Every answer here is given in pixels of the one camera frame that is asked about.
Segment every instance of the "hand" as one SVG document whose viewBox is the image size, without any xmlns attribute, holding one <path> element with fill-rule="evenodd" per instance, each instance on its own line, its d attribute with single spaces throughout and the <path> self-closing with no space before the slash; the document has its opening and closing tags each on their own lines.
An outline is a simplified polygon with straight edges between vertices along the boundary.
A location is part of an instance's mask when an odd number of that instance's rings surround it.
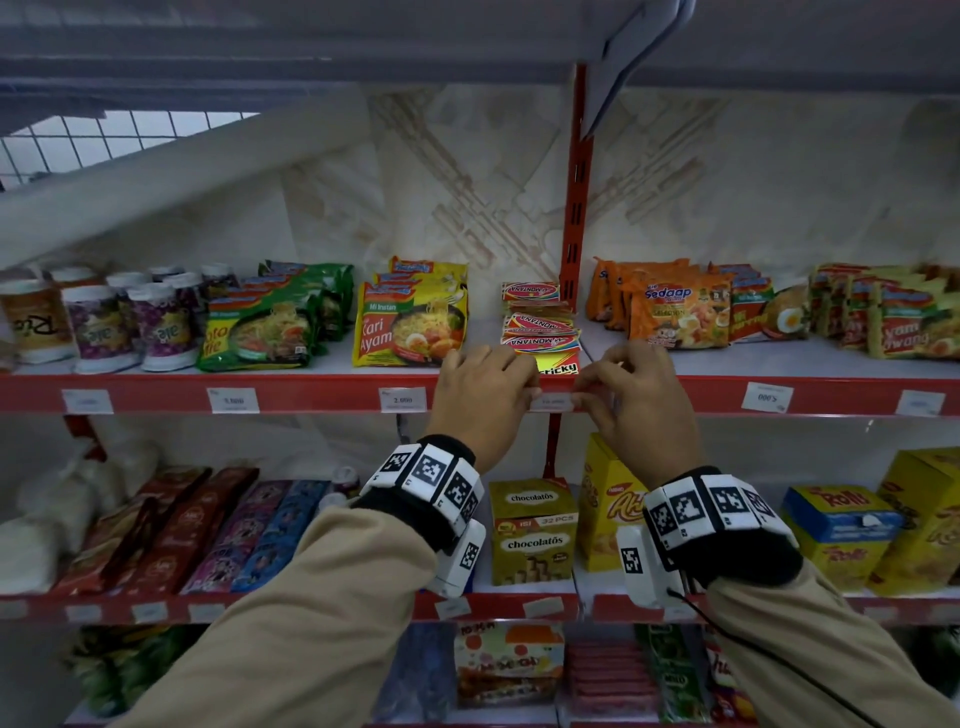
<svg viewBox="0 0 960 728">
<path fill-rule="evenodd" d="M 507 454 L 530 401 L 540 396 L 533 356 L 503 345 L 476 347 L 444 358 L 424 435 L 449 435 L 473 450 L 480 474 Z"/>
<path fill-rule="evenodd" d="M 607 350 L 584 370 L 574 389 L 602 382 L 617 396 L 620 411 L 587 392 L 573 403 L 587 410 L 601 436 L 647 488 L 659 488 L 707 464 L 693 406 L 663 347 L 635 339 Z"/>
</svg>

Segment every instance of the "person's right hand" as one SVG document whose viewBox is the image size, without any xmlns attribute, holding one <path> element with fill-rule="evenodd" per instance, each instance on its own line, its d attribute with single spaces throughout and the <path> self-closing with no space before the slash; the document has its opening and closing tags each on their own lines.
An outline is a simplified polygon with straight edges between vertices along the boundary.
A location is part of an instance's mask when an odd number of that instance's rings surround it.
<svg viewBox="0 0 960 728">
<path fill-rule="evenodd" d="M 574 394 L 573 403 L 589 413 L 603 439 L 647 488 L 707 464 L 693 406 L 664 347 L 639 339 L 612 347 L 586 366 L 573 386 L 585 389 L 597 382 L 619 399 L 617 414 L 589 392 Z"/>
</svg>

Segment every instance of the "window grid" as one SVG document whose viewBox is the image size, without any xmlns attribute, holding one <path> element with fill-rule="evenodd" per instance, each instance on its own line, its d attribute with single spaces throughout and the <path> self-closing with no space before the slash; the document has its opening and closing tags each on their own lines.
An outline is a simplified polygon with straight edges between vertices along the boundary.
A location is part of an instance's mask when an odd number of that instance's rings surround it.
<svg viewBox="0 0 960 728">
<path fill-rule="evenodd" d="M 110 110 L 103 119 L 51 116 L 31 127 L 0 137 L 0 184 L 4 189 L 11 189 L 51 174 L 54 170 L 70 171 L 89 167 L 256 116 L 255 111 L 213 113 L 215 122 L 211 122 L 210 112 L 207 111 Z M 71 132 L 71 126 L 86 127 L 92 132 L 90 122 L 96 123 L 99 133 Z M 60 143 L 64 139 L 69 141 L 69 146 Z M 100 140 L 101 145 L 90 141 L 93 139 Z M 78 142 L 83 148 L 82 154 Z M 55 153 L 55 148 L 63 152 Z"/>
</svg>

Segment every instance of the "noodle bowl picture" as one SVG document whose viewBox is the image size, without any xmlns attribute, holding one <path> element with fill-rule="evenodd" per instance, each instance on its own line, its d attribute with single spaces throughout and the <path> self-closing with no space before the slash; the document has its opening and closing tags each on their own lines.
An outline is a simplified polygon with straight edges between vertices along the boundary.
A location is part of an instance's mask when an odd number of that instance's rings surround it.
<svg viewBox="0 0 960 728">
<path fill-rule="evenodd" d="M 439 364 L 451 349 L 464 343 L 463 311 L 444 302 L 414 306 L 394 319 L 394 352 L 417 364 Z"/>
<path fill-rule="evenodd" d="M 309 352 L 310 322 L 292 303 L 278 303 L 243 319 L 230 332 L 238 356 L 255 361 L 282 360 Z"/>
</svg>

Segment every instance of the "person's left hand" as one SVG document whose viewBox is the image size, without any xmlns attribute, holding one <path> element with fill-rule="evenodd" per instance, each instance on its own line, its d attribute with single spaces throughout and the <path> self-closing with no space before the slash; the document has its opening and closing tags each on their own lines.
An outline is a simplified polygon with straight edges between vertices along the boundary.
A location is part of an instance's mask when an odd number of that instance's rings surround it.
<svg viewBox="0 0 960 728">
<path fill-rule="evenodd" d="M 506 345 L 448 353 L 424 435 L 449 435 L 473 450 L 482 474 L 507 454 L 530 402 L 540 396 L 533 356 Z"/>
</svg>

